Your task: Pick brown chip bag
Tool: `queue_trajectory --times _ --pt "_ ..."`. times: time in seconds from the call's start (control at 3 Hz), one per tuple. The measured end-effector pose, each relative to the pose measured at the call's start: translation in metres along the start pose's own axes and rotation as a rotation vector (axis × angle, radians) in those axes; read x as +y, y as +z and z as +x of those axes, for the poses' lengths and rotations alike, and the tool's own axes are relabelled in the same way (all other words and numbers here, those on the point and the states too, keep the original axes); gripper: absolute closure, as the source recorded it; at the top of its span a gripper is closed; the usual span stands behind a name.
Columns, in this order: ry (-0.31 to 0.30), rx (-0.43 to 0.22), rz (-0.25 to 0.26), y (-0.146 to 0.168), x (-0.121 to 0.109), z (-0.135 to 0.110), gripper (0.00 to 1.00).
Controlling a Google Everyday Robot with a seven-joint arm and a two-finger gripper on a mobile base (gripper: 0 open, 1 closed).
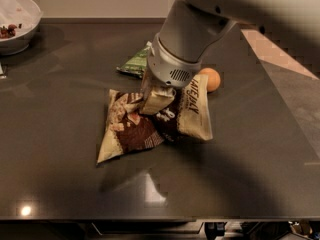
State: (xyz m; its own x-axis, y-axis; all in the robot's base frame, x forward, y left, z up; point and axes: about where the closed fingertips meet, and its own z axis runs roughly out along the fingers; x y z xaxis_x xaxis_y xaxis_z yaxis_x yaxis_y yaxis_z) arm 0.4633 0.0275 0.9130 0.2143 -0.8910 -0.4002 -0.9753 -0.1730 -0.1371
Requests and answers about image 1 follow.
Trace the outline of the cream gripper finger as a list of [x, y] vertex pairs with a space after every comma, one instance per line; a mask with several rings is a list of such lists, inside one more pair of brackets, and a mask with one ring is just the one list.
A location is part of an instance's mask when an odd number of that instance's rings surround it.
[[143, 93], [143, 98], [146, 99], [152, 89], [152, 80], [153, 74], [149, 68], [144, 72], [142, 83], [141, 83], [141, 92]]
[[153, 115], [166, 108], [175, 99], [176, 91], [172, 87], [151, 86], [144, 90], [140, 113]]

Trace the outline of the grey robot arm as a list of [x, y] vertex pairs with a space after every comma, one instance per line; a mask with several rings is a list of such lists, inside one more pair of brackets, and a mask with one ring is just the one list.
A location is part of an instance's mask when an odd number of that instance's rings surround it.
[[209, 46], [235, 24], [259, 31], [319, 72], [320, 0], [177, 0], [147, 56], [140, 112], [153, 115], [168, 106], [200, 71]]

